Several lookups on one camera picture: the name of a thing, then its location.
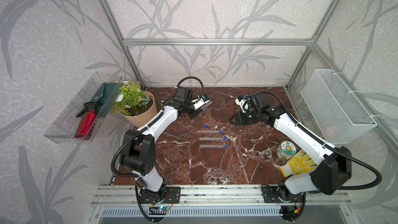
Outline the yellow work glove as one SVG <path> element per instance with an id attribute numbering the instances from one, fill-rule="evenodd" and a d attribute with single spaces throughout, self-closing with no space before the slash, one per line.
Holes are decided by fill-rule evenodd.
<path id="1" fill-rule="evenodd" d="M 312 172 L 317 167 L 311 157 L 304 150 L 300 150 L 284 166 L 279 167 L 279 171 L 283 177 L 289 177 Z"/>

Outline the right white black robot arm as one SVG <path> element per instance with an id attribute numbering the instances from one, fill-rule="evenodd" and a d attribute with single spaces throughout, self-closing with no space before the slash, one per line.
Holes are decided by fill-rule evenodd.
<path id="1" fill-rule="evenodd" d="M 352 177 L 352 165 L 349 160 L 351 152 L 347 148 L 338 149 L 325 142 L 303 126 L 282 101 L 270 105 L 265 98 L 266 94 L 257 92 L 252 95 L 240 95 L 235 100 L 240 111 L 231 117 L 231 123 L 236 126 L 268 123 L 309 155 L 316 168 L 311 172 L 287 176 L 279 185 L 286 195 L 309 191 L 332 195 Z"/>

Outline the terracotta pot with green plant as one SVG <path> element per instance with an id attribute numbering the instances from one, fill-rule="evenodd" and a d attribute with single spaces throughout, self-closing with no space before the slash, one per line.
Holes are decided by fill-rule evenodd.
<path id="1" fill-rule="evenodd" d="M 158 113 L 154 96 L 143 90 L 140 83 L 123 81 L 112 108 L 137 128 L 147 124 Z"/>

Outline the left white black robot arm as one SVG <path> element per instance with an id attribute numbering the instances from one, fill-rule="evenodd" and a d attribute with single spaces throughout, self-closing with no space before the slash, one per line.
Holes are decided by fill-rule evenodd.
<path id="1" fill-rule="evenodd" d="M 113 157 L 112 172 L 120 177 L 135 177 L 146 190 L 161 191 L 164 179 L 155 168 L 156 141 L 181 115 L 187 114 L 193 119 L 210 102 L 206 94 L 194 98 L 191 89 L 177 87 L 155 117 L 137 130 L 125 133 L 123 145 Z"/>

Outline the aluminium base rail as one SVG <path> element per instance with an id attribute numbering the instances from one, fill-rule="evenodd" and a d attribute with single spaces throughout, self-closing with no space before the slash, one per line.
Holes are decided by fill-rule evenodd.
<path id="1" fill-rule="evenodd" d="M 173 196 L 174 206 L 260 206 L 283 205 L 277 197 L 270 198 L 261 191 L 260 185 L 182 185 L 178 195 Z M 331 196 L 307 194 L 305 205 L 351 205 L 344 191 Z M 137 206 L 134 186 L 99 186 L 94 194 L 91 207 Z"/>

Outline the red spray bottle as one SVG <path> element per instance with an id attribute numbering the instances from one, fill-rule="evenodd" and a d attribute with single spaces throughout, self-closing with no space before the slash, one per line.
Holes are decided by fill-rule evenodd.
<path id="1" fill-rule="evenodd" d="M 89 140 L 93 133 L 93 126 L 96 120 L 96 110 L 101 106 L 98 102 L 87 102 L 84 104 L 83 109 L 76 115 L 76 118 L 81 118 L 77 127 L 74 138 Z"/>

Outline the clear plastic wall bin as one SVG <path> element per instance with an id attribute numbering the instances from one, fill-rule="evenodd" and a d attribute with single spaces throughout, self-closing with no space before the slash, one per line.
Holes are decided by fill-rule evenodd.
<path id="1" fill-rule="evenodd" d="M 96 116 L 91 139 L 85 141 L 74 138 L 81 118 L 76 115 L 83 109 L 85 103 L 90 102 L 102 83 L 118 83 L 122 86 L 122 77 L 119 75 L 105 75 L 98 72 L 92 74 L 88 81 L 78 91 L 66 108 L 45 131 L 44 137 L 56 144 L 90 144 L 96 136 L 105 118 Z"/>

